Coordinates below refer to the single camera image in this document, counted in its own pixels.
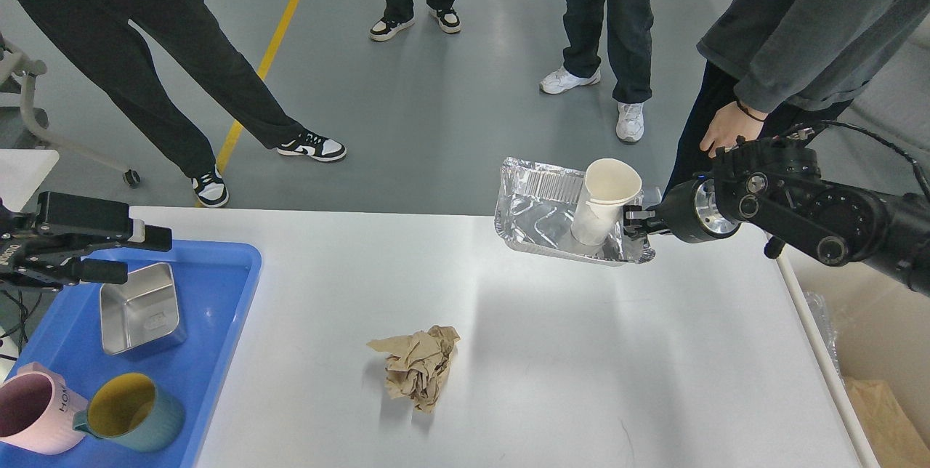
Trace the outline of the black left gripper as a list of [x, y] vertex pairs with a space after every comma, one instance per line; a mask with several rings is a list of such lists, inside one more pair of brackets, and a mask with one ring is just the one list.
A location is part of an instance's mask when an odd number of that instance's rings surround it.
[[1, 235], [3, 287], [123, 285], [129, 279], [125, 262], [26, 257], [29, 252], [86, 255], [113, 247], [166, 252], [173, 246], [169, 227], [132, 219], [126, 203], [58, 192], [40, 193], [36, 213], [14, 212], [2, 202]]

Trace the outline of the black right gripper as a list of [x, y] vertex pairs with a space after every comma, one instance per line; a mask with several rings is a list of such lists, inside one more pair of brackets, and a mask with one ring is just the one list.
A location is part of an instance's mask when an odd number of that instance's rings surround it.
[[704, 243], [728, 238], [741, 226], [741, 222], [728, 219], [721, 212], [712, 177], [677, 185], [653, 209], [624, 204], [622, 213], [623, 233], [628, 238], [662, 233], [687, 243]]

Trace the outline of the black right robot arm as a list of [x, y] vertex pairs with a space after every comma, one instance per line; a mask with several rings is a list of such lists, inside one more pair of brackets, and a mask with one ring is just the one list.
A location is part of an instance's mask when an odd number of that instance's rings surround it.
[[785, 246], [831, 267], [862, 262], [908, 289], [929, 292], [928, 180], [911, 156], [918, 194], [890, 195], [823, 180], [810, 138], [826, 124], [797, 124], [780, 136], [718, 149], [711, 172], [674, 187], [654, 206], [626, 206], [631, 237], [672, 234], [721, 240], [742, 224], [770, 234], [765, 256]]

